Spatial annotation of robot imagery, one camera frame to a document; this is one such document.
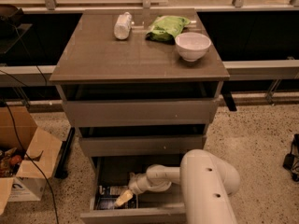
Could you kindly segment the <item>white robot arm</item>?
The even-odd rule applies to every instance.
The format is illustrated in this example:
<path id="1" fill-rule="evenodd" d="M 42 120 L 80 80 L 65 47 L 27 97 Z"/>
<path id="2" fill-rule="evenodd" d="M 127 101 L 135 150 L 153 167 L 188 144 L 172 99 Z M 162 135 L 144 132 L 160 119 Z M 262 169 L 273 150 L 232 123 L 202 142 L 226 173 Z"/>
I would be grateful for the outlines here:
<path id="1" fill-rule="evenodd" d="M 188 224 L 237 224 L 229 197 L 238 192 L 240 175 L 203 149 L 187 152 L 179 167 L 153 164 L 143 174 L 132 174 L 114 205 L 120 207 L 146 191 L 166 191 L 173 184 L 181 188 Z"/>

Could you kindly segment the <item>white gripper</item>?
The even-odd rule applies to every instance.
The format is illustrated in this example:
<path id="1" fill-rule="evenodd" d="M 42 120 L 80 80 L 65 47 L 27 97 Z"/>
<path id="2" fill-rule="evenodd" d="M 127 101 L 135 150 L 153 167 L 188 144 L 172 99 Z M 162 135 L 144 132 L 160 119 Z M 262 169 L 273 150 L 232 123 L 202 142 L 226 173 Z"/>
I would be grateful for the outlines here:
<path id="1" fill-rule="evenodd" d="M 114 202 L 115 207 L 120 207 L 123 204 L 130 201 L 134 194 L 139 195 L 147 191 L 150 187 L 150 182 L 148 181 L 146 174 L 134 174 L 130 173 L 130 180 L 128 183 L 128 188 L 124 191 Z"/>

